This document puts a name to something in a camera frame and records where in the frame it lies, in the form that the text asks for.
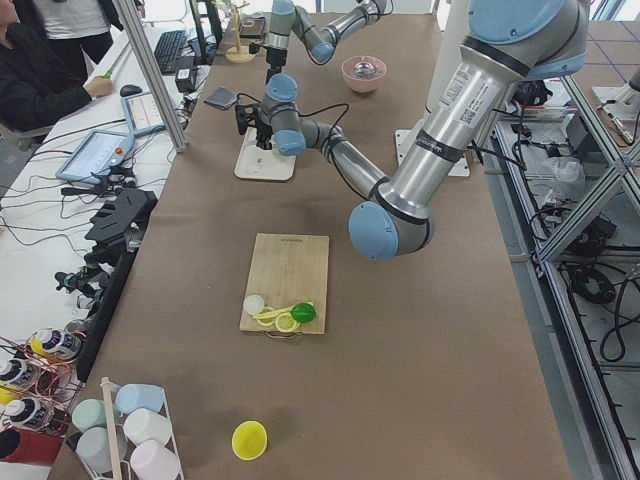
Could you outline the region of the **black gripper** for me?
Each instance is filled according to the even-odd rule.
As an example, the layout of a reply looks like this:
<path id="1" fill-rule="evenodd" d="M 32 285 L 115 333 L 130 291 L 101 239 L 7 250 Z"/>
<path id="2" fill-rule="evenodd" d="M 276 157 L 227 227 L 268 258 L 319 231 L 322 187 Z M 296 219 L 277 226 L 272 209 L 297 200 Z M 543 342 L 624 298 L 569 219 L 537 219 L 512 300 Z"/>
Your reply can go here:
<path id="1" fill-rule="evenodd" d="M 268 84 L 270 79 L 282 72 L 283 67 L 286 65 L 288 50 L 276 47 L 266 48 L 266 61 L 269 65 L 267 70 L 265 83 Z"/>
<path id="2" fill-rule="evenodd" d="M 272 149 L 273 130 L 269 124 L 264 123 L 261 119 L 255 120 L 256 128 L 256 146 L 262 150 Z"/>

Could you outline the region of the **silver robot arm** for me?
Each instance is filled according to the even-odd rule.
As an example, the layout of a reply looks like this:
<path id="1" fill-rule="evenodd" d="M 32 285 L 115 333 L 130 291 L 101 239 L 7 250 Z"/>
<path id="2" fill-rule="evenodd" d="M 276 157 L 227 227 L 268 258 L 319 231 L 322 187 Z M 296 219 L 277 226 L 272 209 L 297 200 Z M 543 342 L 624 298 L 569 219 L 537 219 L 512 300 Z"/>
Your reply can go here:
<path id="1" fill-rule="evenodd" d="M 320 151 L 362 197 L 348 230 L 353 246 L 372 260 L 422 249 L 432 238 L 429 203 L 470 146 L 478 128 L 516 83 L 578 71 L 586 56 L 589 5 L 585 1 L 474 1 L 461 60 L 413 144 L 392 176 L 385 175 L 340 127 L 304 119 L 295 80 L 283 72 L 291 36 L 317 63 L 328 61 L 341 39 L 379 21 L 382 1 L 362 1 L 324 27 L 290 1 L 272 6 L 267 35 L 269 71 L 257 110 L 258 142 L 281 155 Z"/>
<path id="2" fill-rule="evenodd" d="M 286 65 L 290 36 L 294 34 L 317 65 L 330 61 L 337 45 L 356 31 L 377 23 L 389 15 L 387 1 L 358 1 L 358 5 L 329 24 L 318 27 L 310 14 L 290 0 L 272 3 L 269 31 L 266 37 L 266 80 L 282 72 Z"/>

